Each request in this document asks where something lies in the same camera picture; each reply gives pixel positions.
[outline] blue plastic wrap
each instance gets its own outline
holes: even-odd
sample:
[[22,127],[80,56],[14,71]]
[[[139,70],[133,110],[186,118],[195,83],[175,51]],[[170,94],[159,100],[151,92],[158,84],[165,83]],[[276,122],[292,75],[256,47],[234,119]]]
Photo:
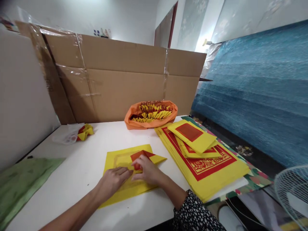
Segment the blue plastic wrap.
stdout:
[[224,42],[192,110],[285,167],[308,163],[308,21]]

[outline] cardboard box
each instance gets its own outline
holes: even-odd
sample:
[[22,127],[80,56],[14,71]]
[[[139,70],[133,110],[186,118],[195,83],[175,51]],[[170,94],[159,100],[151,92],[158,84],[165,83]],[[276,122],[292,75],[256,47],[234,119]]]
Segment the cardboard box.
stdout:
[[52,56],[46,46],[44,38],[40,32],[40,27],[34,24],[15,22],[20,34],[31,39],[36,57],[46,81],[46,87],[54,106],[55,112],[61,124],[76,123],[71,106],[66,97],[66,93],[60,81],[58,72],[52,60]]
[[187,115],[206,54],[41,28],[78,123],[122,121],[132,104],[171,100]]

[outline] person's left hand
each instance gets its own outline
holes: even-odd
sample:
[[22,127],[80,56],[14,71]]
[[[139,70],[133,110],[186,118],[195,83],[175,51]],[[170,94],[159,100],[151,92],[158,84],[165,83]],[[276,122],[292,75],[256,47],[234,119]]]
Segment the person's left hand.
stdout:
[[112,197],[132,173],[126,167],[108,169],[94,188],[99,201],[103,203]]

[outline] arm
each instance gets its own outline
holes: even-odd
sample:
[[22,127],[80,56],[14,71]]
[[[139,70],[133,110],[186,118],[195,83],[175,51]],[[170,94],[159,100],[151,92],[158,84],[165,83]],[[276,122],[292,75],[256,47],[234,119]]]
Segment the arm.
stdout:
[[98,207],[107,201],[132,173],[133,171],[124,167],[107,170],[94,189],[40,231],[80,230]]
[[160,171],[148,158],[141,155],[132,165],[138,163],[143,172],[135,174],[132,180],[144,180],[161,187],[172,201],[175,230],[224,230],[222,224],[208,211],[202,201],[191,191],[184,191],[167,175]]

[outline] orange plastic bag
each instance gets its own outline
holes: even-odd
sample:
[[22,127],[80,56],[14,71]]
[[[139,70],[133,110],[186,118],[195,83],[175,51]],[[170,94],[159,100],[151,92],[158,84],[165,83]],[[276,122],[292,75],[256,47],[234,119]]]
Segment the orange plastic bag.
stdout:
[[[141,110],[139,109],[139,106],[141,104],[154,104],[155,106],[160,106],[160,105],[170,106],[172,113],[171,113],[170,116],[168,116],[167,118],[165,118],[163,120],[154,120],[150,123],[140,123],[140,122],[137,122],[137,121],[130,120],[132,115],[138,115],[138,114],[141,113]],[[144,130],[144,129],[148,129],[148,128],[159,127],[159,126],[162,126],[166,123],[173,122],[174,119],[176,118],[176,116],[177,116],[177,106],[169,100],[144,101],[144,102],[139,102],[139,103],[133,104],[129,108],[129,110],[128,110],[126,116],[125,116],[124,122],[125,122],[128,130],[132,130],[132,129],[139,129],[139,130],[142,129],[142,130]]]

